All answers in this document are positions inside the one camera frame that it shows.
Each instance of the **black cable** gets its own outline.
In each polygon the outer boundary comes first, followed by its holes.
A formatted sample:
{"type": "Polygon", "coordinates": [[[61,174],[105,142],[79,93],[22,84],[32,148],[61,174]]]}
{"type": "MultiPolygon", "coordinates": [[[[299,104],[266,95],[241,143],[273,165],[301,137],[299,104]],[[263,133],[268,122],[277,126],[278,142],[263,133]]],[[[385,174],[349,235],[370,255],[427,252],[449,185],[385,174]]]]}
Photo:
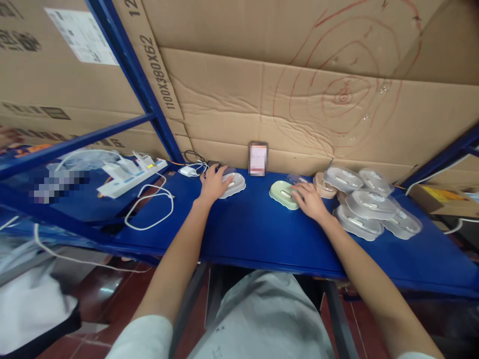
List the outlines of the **black cable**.
{"type": "Polygon", "coordinates": [[[184,152],[182,152],[184,155],[185,155],[185,159],[186,159],[186,162],[190,162],[190,163],[196,163],[197,161],[190,161],[188,159],[188,156],[186,154],[192,154],[196,157],[198,157],[202,162],[206,163],[206,160],[203,156],[201,156],[198,152],[196,151],[193,151],[193,150],[186,150],[184,152]]]}
{"type": "MultiPolygon", "coordinates": [[[[197,158],[199,158],[201,162],[203,162],[203,163],[206,164],[205,158],[204,158],[202,155],[200,155],[198,152],[196,152],[196,151],[186,150],[186,151],[182,152],[182,154],[185,155],[186,162],[189,162],[189,163],[192,163],[192,164],[198,163],[198,161],[190,161],[190,160],[188,159],[188,156],[187,156],[186,154],[192,154],[192,155],[196,156],[197,158]]],[[[203,166],[200,166],[200,167],[198,167],[198,168],[196,169],[196,174],[197,174],[197,175],[200,174],[200,173],[198,172],[198,170],[201,169],[201,168],[203,168],[203,166]]]]}

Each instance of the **right hand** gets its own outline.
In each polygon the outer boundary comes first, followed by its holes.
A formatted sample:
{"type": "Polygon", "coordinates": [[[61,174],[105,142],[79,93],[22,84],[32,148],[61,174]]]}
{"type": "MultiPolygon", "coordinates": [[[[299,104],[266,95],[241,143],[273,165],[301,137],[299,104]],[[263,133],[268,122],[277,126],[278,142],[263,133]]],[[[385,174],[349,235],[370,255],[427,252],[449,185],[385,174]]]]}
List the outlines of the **right hand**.
{"type": "Polygon", "coordinates": [[[207,169],[206,173],[200,175],[202,187],[198,199],[205,201],[208,205],[212,205],[218,198],[225,194],[228,185],[233,181],[233,176],[230,176],[223,182],[223,174],[228,166],[223,166],[216,172],[217,167],[218,164],[214,164],[207,169]]]}
{"type": "Polygon", "coordinates": [[[296,191],[291,192],[298,202],[299,207],[307,216],[311,217],[319,224],[325,220],[331,219],[332,215],[324,206],[321,196],[312,183],[298,183],[291,188],[297,190],[304,197],[303,200],[296,191]]]}

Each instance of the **power strip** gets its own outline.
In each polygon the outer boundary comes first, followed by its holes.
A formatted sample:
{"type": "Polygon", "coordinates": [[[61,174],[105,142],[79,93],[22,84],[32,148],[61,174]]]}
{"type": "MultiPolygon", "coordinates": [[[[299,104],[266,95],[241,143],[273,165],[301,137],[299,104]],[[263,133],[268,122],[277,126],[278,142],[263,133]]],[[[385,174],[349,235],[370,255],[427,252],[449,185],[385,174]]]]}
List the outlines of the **power strip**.
{"type": "Polygon", "coordinates": [[[118,180],[112,180],[104,184],[103,186],[98,187],[97,190],[103,196],[116,199],[122,194],[131,190],[133,187],[139,185],[141,182],[143,182],[147,178],[153,176],[156,172],[162,170],[167,165],[168,164],[165,160],[159,160],[158,162],[155,163],[153,167],[151,167],[147,171],[141,171],[140,173],[130,177],[124,182],[121,182],[118,180]]]}

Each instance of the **mobile phone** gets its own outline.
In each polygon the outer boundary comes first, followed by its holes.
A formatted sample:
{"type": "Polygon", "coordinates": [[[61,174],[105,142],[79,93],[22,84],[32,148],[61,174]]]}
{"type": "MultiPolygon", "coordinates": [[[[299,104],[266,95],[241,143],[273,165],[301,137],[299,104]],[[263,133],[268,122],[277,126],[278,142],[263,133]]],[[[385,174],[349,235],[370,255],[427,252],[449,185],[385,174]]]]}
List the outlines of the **mobile phone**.
{"type": "Polygon", "coordinates": [[[268,143],[251,141],[248,149],[248,173],[264,176],[268,171],[268,143]]]}

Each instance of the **forearm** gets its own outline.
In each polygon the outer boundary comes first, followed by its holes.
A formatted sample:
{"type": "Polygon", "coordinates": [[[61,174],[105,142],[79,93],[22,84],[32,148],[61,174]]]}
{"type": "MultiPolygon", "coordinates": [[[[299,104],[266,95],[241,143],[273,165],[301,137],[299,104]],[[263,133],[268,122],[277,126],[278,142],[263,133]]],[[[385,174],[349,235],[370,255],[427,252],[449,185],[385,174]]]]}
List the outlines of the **forearm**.
{"type": "Polygon", "coordinates": [[[133,319],[156,314],[174,325],[200,256],[211,204],[197,199],[155,271],[133,319]]]}
{"type": "Polygon", "coordinates": [[[443,358],[399,290],[335,217],[320,223],[361,299],[371,310],[391,356],[405,351],[443,358]]]}

